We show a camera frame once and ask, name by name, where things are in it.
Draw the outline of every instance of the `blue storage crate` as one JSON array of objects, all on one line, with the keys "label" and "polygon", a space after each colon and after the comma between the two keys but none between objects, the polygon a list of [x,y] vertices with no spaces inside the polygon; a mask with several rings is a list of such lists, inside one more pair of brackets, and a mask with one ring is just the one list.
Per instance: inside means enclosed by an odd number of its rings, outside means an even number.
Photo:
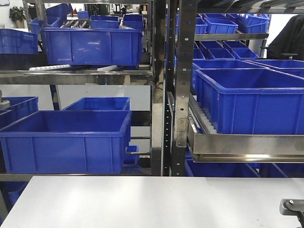
[{"label": "blue storage crate", "polygon": [[247,163],[213,163],[185,160],[189,177],[260,177]]},{"label": "blue storage crate", "polygon": [[230,50],[230,52],[236,59],[256,59],[256,58],[260,58],[260,56],[258,56],[256,53],[254,53],[249,48],[232,48]]},{"label": "blue storage crate", "polygon": [[193,59],[205,59],[203,53],[199,49],[193,50]]},{"label": "blue storage crate", "polygon": [[269,17],[266,14],[241,14],[239,19],[247,26],[269,23]]},{"label": "blue storage crate", "polygon": [[[129,146],[127,152],[138,152],[138,146]],[[127,167],[138,167],[139,166],[139,155],[127,155],[124,157],[123,166]]]},{"label": "blue storage crate", "polygon": [[0,110],[0,128],[11,123],[11,110]]},{"label": "blue storage crate", "polygon": [[278,71],[284,71],[285,69],[289,69],[289,71],[304,69],[304,61],[300,61],[300,60],[259,59],[259,60],[250,60],[249,62],[266,66]]},{"label": "blue storage crate", "polygon": [[14,29],[0,29],[0,53],[38,53],[38,35]]},{"label": "blue storage crate", "polygon": [[84,97],[63,110],[130,110],[130,98]]},{"label": "blue storage crate", "polygon": [[256,25],[244,25],[242,22],[238,24],[238,30],[243,33],[267,33],[268,23]]},{"label": "blue storage crate", "polygon": [[203,52],[204,55],[207,54],[207,50],[211,49],[211,48],[223,48],[220,43],[218,43],[217,41],[213,40],[213,41],[200,41],[199,42],[199,48],[201,49],[201,51]]},{"label": "blue storage crate", "polygon": [[137,66],[142,33],[136,29],[43,28],[45,53],[51,65]]},{"label": "blue storage crate", "polygon": [[117,29],[120,21],[116,16],[92,15],[91,28]]},{"label": "blue storage crate", "polygon": [[231,20],[227,19],[218,19],[218,18],[205,18],[205,21],[208,25],[207,32],[210,34],[213,33],[235,33],[238,25]]},{"label": "blue storage crate", "polygon": [[73,11],[73,8],[71,4],[68,3],[62,3],[50,8],[46,9],[46,15],[53,16],[53,17],[66,17],[67,14],[71,13]]},{"label": "blue storage crate", "polygon": [[218,18],[218,19],[227,19],[224,14],[221,13],[204,13],[203,18]]},{"label": "blue storage crate", "polygon": [[229,69],[229,68],[262,68],[258,64],[253,64],[241,60],[203,60],[195,59],[193,60],[193,70],[191,76],[191,84],[194,90],[197,88],[197,79],[196,79],[196,69]]},{"label": "blue storage crate", "polygon": [[[47,26],[50,28],[60,28],[66,21],[66,18],[47,17]],[[33,19],[29,24],[31,25],[32,33],[40,34],[38,18]]]},{"label": "blue storage crate", "polygon": [[131,111],[38,111],[0,130],[8,173],[120,173]]},{"label": "blue storage crate", "polygon": [[271,69],[286,72],[292,75],[304,77],[304,62],[299,60],[273,60],[273,59],[261,59],[250,60],[261,66],[269,67]]},{"label": "blue storage crate", "polygon": [[226,18],[236,24],[238,24],[238,22],[240,21],[239,17],[240,16],[238,14],[226,14]]},{"label": "blue storage crate", "polygon": [[248,48],[241,41],[223,41],[223,47],[231,50],[232,48]]},{"label": "blue storage crate", "polygon": [[304,134],[303,78],[270,69],[196,74],[198,102],[218,133]]},{"label": "blue storage crate", "polygon": [[234,59],[232,54],[224,48],[208,49],[206,53],[208,59]]},{"label": "blue storage crate", "polygon": [[78,19],[89,19],[90,18],[89,11],[87,11],[87,10],[78,11],[77,17],[78,17]]},{"label": "blue storage crate", "polygon": [[202,18],[196,18],[195,34],[205,34],[207,31],[207,24]]},{"label": "blue storage crate", "polygon": [[140,14],[125,14],[123,16],[123,25],[143,31],[143,16]]},{"label": "blue storage crate", "polygon": [[11,122],[38,111],[38,97],[36,96],[3,97],[2,100],[10,102],[8,110],[11,110]]}]

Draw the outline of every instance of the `white countertop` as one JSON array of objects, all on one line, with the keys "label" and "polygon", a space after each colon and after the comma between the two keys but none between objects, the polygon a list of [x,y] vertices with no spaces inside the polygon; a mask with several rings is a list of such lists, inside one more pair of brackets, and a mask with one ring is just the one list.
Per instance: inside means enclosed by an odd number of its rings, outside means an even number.
[{"label": "white countertop", "polygon": [[33,177],[1,228],[296,228],[304,179]]}]

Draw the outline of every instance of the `white component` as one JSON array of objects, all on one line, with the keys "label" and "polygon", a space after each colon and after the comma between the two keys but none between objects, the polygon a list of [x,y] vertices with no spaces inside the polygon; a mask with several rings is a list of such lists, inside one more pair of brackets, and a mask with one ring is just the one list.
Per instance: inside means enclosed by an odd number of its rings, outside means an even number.
[{"label": "white component", "polygon": [[215,130],[215,129],[211,130],[210,134],[217,134],[217,130]]},{"label": "white component", "polygon": [[211,126],[207,127],[207,129],[211,132],[214,130],[214,127],[211,125]]},{"label": "white component", "polygon": [[55,69],[63,69],[63,68],[70,68],[71,65],[54,65],[54,66],[38,66],[38,67],[31,67],[30,71],[43,71],[43,70],[55,70]]},{"label": "white component", "polygon": [[8,109],[10,107],[10,101],[0,101],[0,110]]},{"label": "white component", "polygon": [[117,68],[117,65],[98,68],[97,71],[111,71],[111,70],[114,70],[115,68]]}]

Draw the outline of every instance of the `metal frame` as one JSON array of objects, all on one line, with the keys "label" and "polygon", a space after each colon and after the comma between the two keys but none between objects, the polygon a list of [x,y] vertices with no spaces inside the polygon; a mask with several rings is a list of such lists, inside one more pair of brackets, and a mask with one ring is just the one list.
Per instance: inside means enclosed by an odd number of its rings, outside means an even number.
[{"label": "metal frame", "polygon": [[304,8],[287,8],[288,5],[279,7],[263,7],[265,0],[240,0],[242,2],[236,7],[237,0],[233,4],[225,5],[227,1],[214,1],[216,6],[199,7],[197,12],[195,6],[187,8],[180,2],[181,24],[179,30],[179,45],[177,49],[177,75],[175,76],[175,93],[173,93],[175,103],[172,106],[174,122],[174,135],[171,151],[171,174],[180,176],[183,174],[185,162],[184,132],[187,122],[187,143],[195,162],[304,162],[304,135],[222,135],[210,134],[208,128],[200,121],[198,110],[193,108],[194,98],[190,97],[189,115],[185,118],[180,113],[180,107],[188,107],[189,87],[181,89],[181,83],[189,84],[191,70],[188,71],[192,59],[186,59],[185,54],[193,50],[193,46],[186,47],[187,40],[230,40],[230,39],[261,39],[266,40],[268,34],[194,34],[194,29],[190,29],[187,23],[191,23],[196,17],[196,13],[304,13]]}]

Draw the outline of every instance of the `shelf beam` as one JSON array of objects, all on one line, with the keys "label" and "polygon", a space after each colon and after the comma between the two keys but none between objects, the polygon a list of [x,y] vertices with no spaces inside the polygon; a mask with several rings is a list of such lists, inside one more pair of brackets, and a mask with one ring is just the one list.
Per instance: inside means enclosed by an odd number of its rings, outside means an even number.
[{"label": "shelf beam", "polygon": [[1,85],[153,85],[151,71],[0,71]]},{"label": "shelf beam", "polygon": [[195,34],[194,40],[266,39],[268,33]]}]

